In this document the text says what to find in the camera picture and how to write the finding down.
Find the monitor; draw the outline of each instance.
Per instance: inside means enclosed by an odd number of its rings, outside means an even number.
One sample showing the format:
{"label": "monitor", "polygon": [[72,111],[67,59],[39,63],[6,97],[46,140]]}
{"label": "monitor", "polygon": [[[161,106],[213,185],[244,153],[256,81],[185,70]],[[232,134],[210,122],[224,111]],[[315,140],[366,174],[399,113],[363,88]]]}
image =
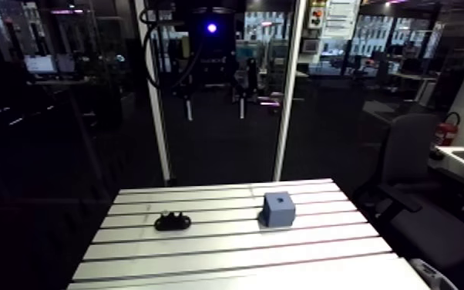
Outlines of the monitor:
{"label": "monitor", "polygon": [[58,70],[61,73],[74,73],[76,71],[76,63],[74,58],[68,54],[58,54]]}
{"label": "monitor", "polygon": [[30,73],[56,73],[54,60],[48,56],[25,56],[25,66]]}
{"label": "monitor", "polygon": [[405,59],[401,71],[404,73],[422,73],[421,59]]}

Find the office chair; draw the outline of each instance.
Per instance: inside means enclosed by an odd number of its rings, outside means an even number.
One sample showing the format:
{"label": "office chair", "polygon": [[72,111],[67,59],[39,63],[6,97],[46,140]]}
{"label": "office chair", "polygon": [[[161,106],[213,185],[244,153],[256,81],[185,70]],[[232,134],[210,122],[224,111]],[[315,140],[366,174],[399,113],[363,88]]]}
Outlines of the office chair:
{"label": "office chair", "polygon": [[[429,114],[394,119],[374,176],[352,199],[378,227],[397,232],[412,245],[414,253],[420,252],[428,263],[444,269],[464,260],[464,224],[427,195],[440,188],[428,173],[430,142],[438,122],[437,116]],[[364,203],[367,193],[380,198]]]}

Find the gray cube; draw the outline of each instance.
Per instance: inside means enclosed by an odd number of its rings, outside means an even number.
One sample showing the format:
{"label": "gray cube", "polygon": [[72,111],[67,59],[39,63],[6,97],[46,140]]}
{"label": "gray cube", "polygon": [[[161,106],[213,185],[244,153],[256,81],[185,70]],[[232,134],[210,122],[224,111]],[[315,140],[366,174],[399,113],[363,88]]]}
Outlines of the gray cube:
{"label": "gray cube", "polygon": [[295,204],[287,192],[264,194],[261,218],[269,228],[289,227],[295,219]]}

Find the black cable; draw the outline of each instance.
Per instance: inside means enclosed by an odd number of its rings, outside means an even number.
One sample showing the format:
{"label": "black cable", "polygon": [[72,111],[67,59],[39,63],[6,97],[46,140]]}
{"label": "black cable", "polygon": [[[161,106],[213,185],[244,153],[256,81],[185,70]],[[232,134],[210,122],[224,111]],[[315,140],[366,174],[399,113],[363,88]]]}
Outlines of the black cable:
{"label": "black cable", "polygon": [[[157,27],[158,27],[158,24],[156,22],[153,22],[151,24],[151,26],[147,29],[147,33],[144,36],[144,40],[143,40],[143,44],[142,44],[143,54],[144,55],[146,55],[147,46],[149,45],[149,43],[151,41],[151,34],[153,33],[153,30],[155,28],[157,28]],[[190,75],[191,71],[193,70],[193,67],[196,65],[196,62],[200,58],[200,53],[201,53],[202,48],[203,48],[203,40],[200,42],[198,50],[196,51],[196,54],[193,56],[192,61],[189,62],[189,64],[185,67],[185,69],[180,74],[180,78],[176,82],[174,82],[173,85],[169,86],[167,89],[172,89],[173,87],[180,85]],[[147,78],[147,80],[151,83],[152,86],[156,87],[157,89],[162,89],[160,84],[153,80],[153,77],[151,76],[150,70],[147,67],[147,59],[144,59],[144,61],[146,62],[146,78]]]}

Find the light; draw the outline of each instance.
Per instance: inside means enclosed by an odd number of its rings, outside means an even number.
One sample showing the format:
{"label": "light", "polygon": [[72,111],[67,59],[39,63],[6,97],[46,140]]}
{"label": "light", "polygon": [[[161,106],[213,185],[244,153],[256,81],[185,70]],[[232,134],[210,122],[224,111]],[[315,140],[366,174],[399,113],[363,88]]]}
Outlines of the light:
{"label": "light", "polygon": [[215,24],[210,23],[210,24],[207,26],[207,30],[208,30],[210,33],[215,33],[216,30],[217,30],[217,27],[216,27]]}

